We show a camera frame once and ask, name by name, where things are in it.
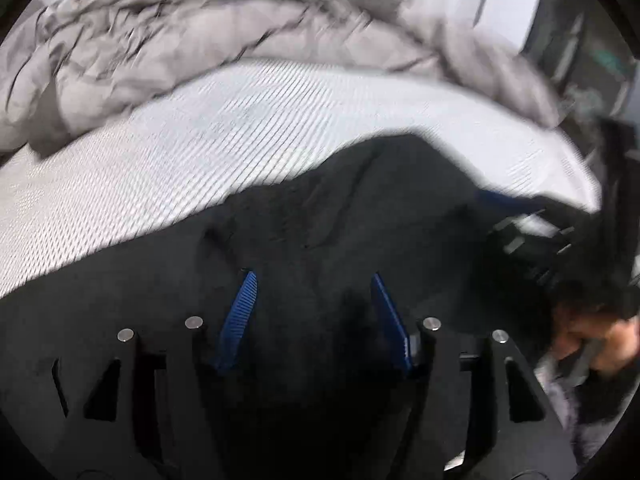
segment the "black garment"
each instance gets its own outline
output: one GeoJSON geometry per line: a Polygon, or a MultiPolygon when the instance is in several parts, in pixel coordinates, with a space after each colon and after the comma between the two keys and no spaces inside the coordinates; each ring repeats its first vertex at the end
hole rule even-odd
{"type": "MultiPolygon", "coordinates": [[[[144,340],[197,314],[217,334],[242,269],[252,269],[258,300],[238,366],[209,399],[226,418],[219,442],[230,476],[345,478],[397,380],[369,303],[375,272],[405,315],[546,344],[540,298],[500,264],[501,251],[487,251],[468,207],[475,196],[420,138],[378,137],[33,280],[0,300],[0,410],[46,463],[64,424],[56,359],[73,406],[120,329],[144,340]]],[[[449,398],[460,420],[438,430],[453,457],[468,392],[449,398]]]]}
{"type": "Polygon", "coordinates": [[[613,432],[638,389],[639,380],[640,356],[637,356],[610,378],[591,370],[584,384],[575,389],[574,453],[578,463],[590,460],[613,432]]]}

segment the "metal pin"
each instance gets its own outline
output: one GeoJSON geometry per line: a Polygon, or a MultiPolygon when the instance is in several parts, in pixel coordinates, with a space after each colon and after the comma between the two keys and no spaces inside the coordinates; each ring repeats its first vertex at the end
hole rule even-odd
{"type": "Polygon", "coordinates": [[[494,333],[492,333],[491,336],[498,343],[506,343],[509,340],[509,334],[507,334],[504,330],[500,330],[500,329],[494,330],[494,333]]]}
{"type": "Polygon", "coordinates": [[[513,218],[507,216],[504,220],[500,220],[496,225],[494,225],[494,231],[502,231],[508,225],[513,223],[513,218]]]}
{"type": "Polygon", "coordinates": [[[194,328],[200,328],[202,326],[202,323],[203,320],[200,316],[191,316],[184,321],[185,327],[190,330],[193,330],[194,328]]]}
{"type": "Polygon", "coordinates": [[[436,331],[442,326],[442,323],[437,317],[426,317],[422,322],[422,326],[427,330],[436,331]]]}
{"type": "Polygon", "coordinates": [[[131,338],[133,338],[133,336],[134,332],[130,328],[123,328],[118,332],[118,340],[122,341],[123,343],[129,341],[131,338]]]}
{"type": "Polygon", "coordinates": [[[509,244],[504,246],[504,252],[507,254],[513,253],[513,251],[517,250],[524,243],[524,238],[522,236],[516,236],[509,244]]]}
{"type": "Polygon", "coordinates": [[[571,244],[567,244],[562,249],[560,249],[556,254],[558,254],[558,255],[563,254],[570,247],[571,247],[571,244]]]}

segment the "white bedding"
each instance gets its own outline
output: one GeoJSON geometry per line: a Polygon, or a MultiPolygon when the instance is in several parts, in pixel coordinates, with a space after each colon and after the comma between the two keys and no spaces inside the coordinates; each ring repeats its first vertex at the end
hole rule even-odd
{"type": "Polygon", "coordinates": [[[484,98],[410,76],[245,62],[203,76],[46,160],[0,168],[0,296],[385,129],[418,128],[478,184],[587,210],[598,186],[571,142],[484,98]]]}

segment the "white mattress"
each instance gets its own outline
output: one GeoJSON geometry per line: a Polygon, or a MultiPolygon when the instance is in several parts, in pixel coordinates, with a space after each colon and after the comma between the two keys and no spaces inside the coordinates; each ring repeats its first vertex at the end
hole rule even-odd
{"type": "Polygon", "coordinates": [[[588,210],[595,179],[560,132],[410,76],[246,62],[203,76],[40,161],[0,168],[0,296],[380,130],[416,128],[476,182],[588,210]]]}

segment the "gray quilted fabric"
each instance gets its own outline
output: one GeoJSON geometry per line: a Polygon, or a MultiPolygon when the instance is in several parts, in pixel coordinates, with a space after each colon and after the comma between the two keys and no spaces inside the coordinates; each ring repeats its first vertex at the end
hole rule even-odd
{"type": "Polygon", "coordinates": [[[0,152],[28,142],[50,155],[109,118],[239,59],[448,80],[541,126],[558,126],[548,82],[499,42],[410,12],[372,20],[367,7],[349,0],[58,2],[0,46],[0,152]]]}
{"type": "Polygon", "coordinates": [[[39,160],[0,168],[0,296],[26,280],[318,165],[380,130],[417,128],[479,184],[588,209],[577,152],[470,92],[406,75],[244,62],[181,86],[39,160]]]}

